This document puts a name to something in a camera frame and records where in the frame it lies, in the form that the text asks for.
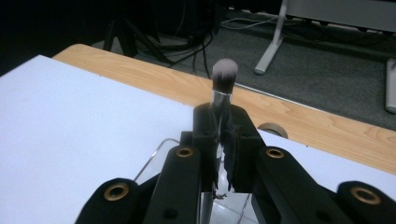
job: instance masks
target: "black cable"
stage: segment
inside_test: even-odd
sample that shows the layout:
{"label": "black cable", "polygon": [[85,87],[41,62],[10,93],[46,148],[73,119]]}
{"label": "black cable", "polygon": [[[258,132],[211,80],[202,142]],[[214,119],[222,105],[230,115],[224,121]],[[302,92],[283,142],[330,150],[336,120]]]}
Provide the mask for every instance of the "black cable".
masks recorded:
{"label": "black cable", "polygon": [[[138,47],[139,50],[143,51],[145,54],[151,55],[149,49],[147,49],[146,46],[144,46],[144,45],[141,44],[140,42],[137,41],[137,42],[136,42],[136,46]],[[189,49],[184,50],[183,52],[179,52],[179,51],[178,51],[177,53],[175,53],[175,52],[172,51],[172,50],[169,50],[169,51],[167,51],[167,52],[163,52],[163,55],[165,55],[166,57],[171,58],[171,57],[176,57],[176,56],[185,55],[185,54],[187,54],[187,53],[189,53],[189,52],[192,52],[192,51],[194,52],[195,49],[189,48]]]}
{"label": "black cable", "polygon": [[202,53],[204,55],[204,67],[205,67],[207,78],[211,79],[210,74],[209,74],[209,70],[207,69],[206,50],[204,48],[204,42],[202,42]]}
{"label": "black cable", "polygon": [[154,43],[154,45],[161,50],[167,50],[167,51],[182,51],[186,49],[191,49],[196,46],[198,46],[201,41],[199,41],[200,38],[193,37],[192,39],[188,39],[186,44],[181,44],[181,45],[161,45],[158,43]]}
{"label": "black cable", "polygon": [[184,60],[190,58],[190,57],[191,57],[192,55],[194,55],[195,53],[197,53],[197,52],[199,52],[199,51],[205,49],[207,46],[209,46],[209,44],[210,44],[210,43],[212,42],[212,40],[213,40],[213,35],[212,35],[212,33],[211,33],[211,32],[209,32],[209,33],[210,33],[210,39],[209,39],[209,41],[208,41],[201,49],[198,49],[198,50],[196,50],[194,53],[191,53],[191,54],[189,54],[189,55],[187,55],[187,56],[185,56],[185,57],[183,57],[183,58],[181,58],[181,59],[175,61],[173,64],[169,64],[168,68],[171,68],[171,67],[173,67],[174,65],[176,65],[176,64],[178,64],[178,63],[180,63],[180,62],[183,62]]}
{"label": "black cable", "polygon": [[197,72],[195,71],[195,60],[197,58],[197,53],[196,50],[194,51],[194,56],[192,57],[192,73],[193,74],[197,74]]}
{"label": "black cable", "polygon": [[335,36],[329,31],[329,35],[330,35],[330,38],[331,38],[331,39],[333,39],[333,40],[335,40],[335,41],[337,41],[337,42],[340,42],[340,43],[351,44],[351,45],[355,45],[355,46],[372,46],[372,45],[376,45],[376,44],[382,43],[382,42],[384,42],[384,41],[386,41],[387,39],[390,38],[390,35],[388,35],[388,36],[385,35],[384,38],[382,38],[382,39],[380,39],[380,40],[378,40],[378,41],[375,41],[375,42],[373,42],[373,43],[366,43],[366,44],[357,43],[357,42],[359,42],[359,41],[362,41],[362,40],[364,40],[364,39],[368,39],[368,38],[373,37],[373,36],[378,35],[378,34],[379,34],[379,31],[376,31],[375,33],[371,33],[371,34],[368,34],[368,35],[365,35],[365,36],[361,36],[361,37],[358,37],[358,38],[355,38],[355,39],[344,40],[344,39],[335,37]]}
{"label": "black cable", "polygon": [[182,26],[183,23],[184,23],[184,17],[185,17],[185,15],[186,15],[186,0],[183,1],[183,13],[182,13],[182,16],[181,16],[180,24],[179,24],[179,26],[178,26],[177,29],[176,29],[175,36],[177,36],[178,32],[179,32],[180,29],[181,29],[181,26]]}
{"label": "black cable", "polygon": [[300,37],[302,37],[302,38],[304,38],[304,39],[306,39],[306,40],[313,41],[313,42],[325,42],[325,41],[330,41],[330,38],[327,37],[326,35],[321,35],[321,36],[319,36],[319,37],[317,37],[317,38],[314,38],[314,37],[305,35],[305,34],[302,33],[302,32],[296,31],[296,30],[294,30],[294,29],[292,29],[292,28],[284,27],[284,30],[283,30],[283,32],[282,32],[283,34],[288,35],[288,36],[291,36],[291,37],[296,37],[295,35],[291,35],[291,34],[289,34],[288,32],[290,32],[290,33],[295,33],[295,34],[297,34],[298,36],[300,36]]}

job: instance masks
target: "metal stand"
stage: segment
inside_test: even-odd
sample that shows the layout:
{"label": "metal stand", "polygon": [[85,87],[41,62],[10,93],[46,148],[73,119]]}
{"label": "metal stand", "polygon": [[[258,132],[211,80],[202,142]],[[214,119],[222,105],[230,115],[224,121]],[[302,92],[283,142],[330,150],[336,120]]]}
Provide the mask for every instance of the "metal stand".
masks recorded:
{"label": "metal stand", "polygon": [[396,59],[387,62],[386,109],[396,114]]}
{"label": "metal stand", "polygon": [[112,3],[109,6],[109,14],[112,18],[106,32],[104,50],[111,51],[114,37],[117,36],[120,41],[122,51],[125,56],[134,57],[137,54],[135,41],[138,40],[148,48],[148,50],[161,62],[173,64],[174,62],[166,58],[154,44],[144,35],[123,13],[123,4],[121,1]]}
{"label": "metal stand", "polygon": [[288,9],[288,5],[289,5],[289,0],[282,1],[282,6],[280,7],[279,17],[277,19],[276,30],[274,33],[273,41],[271,42],[268,49],[262,55],[262,58],[260,59],[257,66],[254,68],[254,72],[259,76],[264,75],[265,71],[268,68],[268,65],[273,60],[277,52],[277,49],[282,43],[283,38],[281,36],[281,33],[282,33],[283,22],[285,21],[286,18],[286,11]]}

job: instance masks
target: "table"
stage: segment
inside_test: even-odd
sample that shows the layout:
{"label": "table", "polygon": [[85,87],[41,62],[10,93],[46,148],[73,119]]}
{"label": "table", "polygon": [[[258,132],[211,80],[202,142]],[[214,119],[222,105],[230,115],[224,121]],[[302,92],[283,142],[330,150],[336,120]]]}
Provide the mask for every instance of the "table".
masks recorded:
{"label": "table", "polygon": [[[84,45],[53,59],[191,106],[207,102],[212,87],[208,79]],[[241,88],[234,89],[233,104],[245,108],[256,126],[276,123],[293,141],[396,175],[394,131]]]}

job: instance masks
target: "screw hole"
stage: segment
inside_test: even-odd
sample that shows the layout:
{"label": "screw hole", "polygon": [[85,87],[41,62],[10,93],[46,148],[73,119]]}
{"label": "screw hole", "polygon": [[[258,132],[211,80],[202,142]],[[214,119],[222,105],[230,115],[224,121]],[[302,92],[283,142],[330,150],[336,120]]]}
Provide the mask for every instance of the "screw hole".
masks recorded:
{"label": "screw hole", "polygon": [[278,150],[278,149],[274,149],[274,148],[269,148],[265,151],[267,153],[267,155],[269,157],[275,158],[275,159],[280,159],[283,158],[285,156],[285,154]]}
{"label": "screw hole", "polygon": [[189,157],[190,155],[192,155],[192,153],[193,153],[192,149],[190,149],[190,148],[188,148],[188,147],[180,148],[180,149],[177,151],[177,155],[178,155],[179,157]]}
{"label": "screw hole", "polygon": [[105,191],[105,199],[108,201],[117,201],[125,197],[129,192],[129,187],[125,183],[116,183],[108,187]]}
{"label": "screw hole", "polygon": [[368,204],[380,204],[381,199],[379,198],[378,195],[376,195],[374,192],[372,192],[369,189],[365,189],[362,187],[355,187],[350,190],[352,195],[358,199],[359,201],[363,203],[368,203]]}

